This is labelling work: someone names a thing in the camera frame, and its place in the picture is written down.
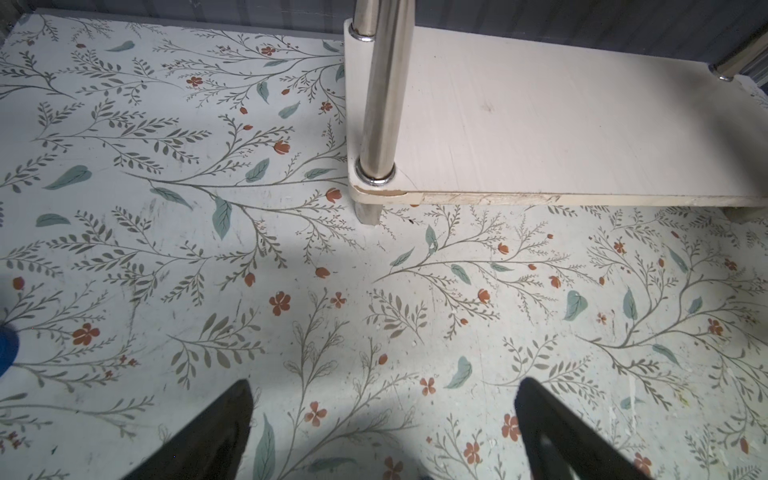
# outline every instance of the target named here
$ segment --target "red flower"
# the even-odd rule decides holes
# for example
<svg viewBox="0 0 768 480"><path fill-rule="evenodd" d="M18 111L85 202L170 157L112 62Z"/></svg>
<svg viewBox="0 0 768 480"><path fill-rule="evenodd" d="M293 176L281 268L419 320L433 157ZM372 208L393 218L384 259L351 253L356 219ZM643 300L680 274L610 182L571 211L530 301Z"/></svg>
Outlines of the red flower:
<svg viewBox="0 0 768 480"><path fill-rule="evenodd" d="M477 442L473 445L467 442L467 449L464 451L464 456L467 458L468 464L480 463L480 445Z"/></svg>
<svg viewBox="0 0 768 480"><path fill-rule="evenodd" d="M341 192L338 188L331 188L326 192L326 200L334 204L336 200L341 198Z"/></svg>
<svg viewBox="0 0 768 480"><path fill-rule="evenodd" d="M400 475L398 474L402 472L402 462L397 462L397 465L395 465L392 457L387 457L384 459L384 465L386 465L387 471L384 472L382 480L400 480Z"/></svg>
<svg viewBox="0 0 768 480"><path fill-rule="evenodd" d="M650 476L650 463L648 457L643 457L639 453L634 454L634 467L643 472L645 475Z"/></svg>
<svg viewBox="0 0 768 480"><path fill-rule="evenodd" d="M478 292L478 300L483 302L483 304L485 305L486 303L488 303L488 301L491 300L491 294L488 293L486 289L481 288L480 291Z"/></svg>
<svg viewBox="0 0 768 480"><path fill-rule="evenodd" d="M270 305L273 305L272 313L280 316L282 310L290 310L290 295L283 292L277 292L277 295L270 297Z"/></svg>
<svg viewBox="0 0 768 480"><path fill-rule="evenodd" d="M723 335L723 327L720 325L720 322L718 322L717 320L712 320L712 319L708 319L708 320L710 322L710 327L708 328L710 333L712 333L713 335L720 335L720 336L722 336Z"/></svg>
<svg viewBox="0 0 768 480"><path fill-rule="evenodd" d="M275 142L275 146L273 148L278 155L285 155L290 151L290 145L284 143L282 140Z"/></svg>
<svg viewBox="0 0 768 480"><path fill-rule="evenodd" d="M317 402L310 403L310 408L312 409L312 412L308 412L304 416L304 422L312 422L313 427L319 427L320 419L324 419L326 417L326 414L328 413L328 411L325 409L318 411L317 410L318 406L319 404Z"/></svg>
<svg viewBox="0 0 768 480"><path fill-rule="evenodd" d="M505 439L509 437L513 442L517 442L522 434L520 433L520 426L518 425L518 417L504 415L504 426L502 426L502 437Z"/></svg>
<svg viewBox="0 0 768 480"><path fill-rule="evenodd" d="M346 303L346 298L341 297L341 292L336 292L336 296L331 298L331 305L335 305L336 308L341 308L344 303Z"/></svg>
<svg viewBox="0 0 768 480"><path fill-rule="evenodd" d="M72 336L74 337L74 343L75 345L80 345L81 343L83 345L88 345L91 343L91 339L95 336L99 336L101 332L99 329L92 329L90 323L84 323L83 328L75 330L74 333L72 333Z"/></svg>
<svg viewBox="0 0 768 480"><path fill-rule="evenodd" d="M432 377L429 377L428 382L427 382L427 379L422 379L422 381L419 383L424 386L424 389L422 389L422 395L427 396L430 393L437 392L437 389L433 387L433 385L435 385L435 379L433 379Z"/></svg>

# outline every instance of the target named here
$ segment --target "chrome rod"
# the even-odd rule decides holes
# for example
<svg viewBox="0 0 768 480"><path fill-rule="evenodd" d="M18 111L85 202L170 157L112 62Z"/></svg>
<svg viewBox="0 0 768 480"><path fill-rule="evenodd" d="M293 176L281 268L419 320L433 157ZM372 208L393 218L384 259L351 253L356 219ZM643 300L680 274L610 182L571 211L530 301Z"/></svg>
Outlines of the chrome rod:
<svg viewBox="0 0 768 480"><path fill-rule="evenodd" d="M415 0L385 0L379 12L362 124L360 177L380 185L395 172L395 148L406 96Z"/></svg>
<svg viewBox="0 0 768 480"><path fill-rule="evenodd" d="M713 65L710 70L723 80L733 78L734 75L741 73L747 65L768 49L768 25L764 26L762 30L762 34L755 35L725 60Z"/></svg>
<svg viewBox="0 0 768 480"><path fill-rule="evenodd" d="M379 20L379 0L357 0L355 16L352 19L352 31L361 37L376 35L376 23Z"/></svg>

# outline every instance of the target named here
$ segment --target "gray wall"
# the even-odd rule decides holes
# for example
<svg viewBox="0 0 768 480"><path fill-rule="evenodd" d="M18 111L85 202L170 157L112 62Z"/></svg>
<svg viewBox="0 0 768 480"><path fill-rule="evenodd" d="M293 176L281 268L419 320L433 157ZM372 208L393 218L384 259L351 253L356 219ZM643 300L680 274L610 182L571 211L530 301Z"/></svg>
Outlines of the gray wall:
<svg viewBox="0 0 768 480"><path fill-rule="evenodd" d="M354 0L28 0L30 5L341 33ZM715 62L768 23L768 0L418 0L416 23Z"/></svg>

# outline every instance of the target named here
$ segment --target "floral wallpaper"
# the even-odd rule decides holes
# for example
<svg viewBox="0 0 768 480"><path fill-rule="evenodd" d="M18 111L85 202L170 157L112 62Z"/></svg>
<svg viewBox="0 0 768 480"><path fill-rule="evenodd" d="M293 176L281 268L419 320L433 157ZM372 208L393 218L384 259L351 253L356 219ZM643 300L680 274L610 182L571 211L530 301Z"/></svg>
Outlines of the floral wallpaper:
<svg viewBox="0 0 768 480"><path fill-rule="evenodd" d="M362 226L340 41L32 15L0 105L3 478L121 478L246 378L238 478L519 480L526 376L653 478L768 475L768 223Z"/></svg>

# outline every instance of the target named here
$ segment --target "small shelf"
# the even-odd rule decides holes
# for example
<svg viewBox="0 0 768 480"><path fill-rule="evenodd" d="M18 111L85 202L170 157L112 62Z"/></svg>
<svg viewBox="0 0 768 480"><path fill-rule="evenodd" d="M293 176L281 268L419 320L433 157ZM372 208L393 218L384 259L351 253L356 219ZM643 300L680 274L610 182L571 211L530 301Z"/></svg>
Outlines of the small shelf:
<svg viewBox="0 0 768 480"><path fill-rule="evenodd" d="M768 104L749 78L421 27L397 174L365 185L353 165L373 42L345 31L349 179L361 203L768 206Z"/></svg>

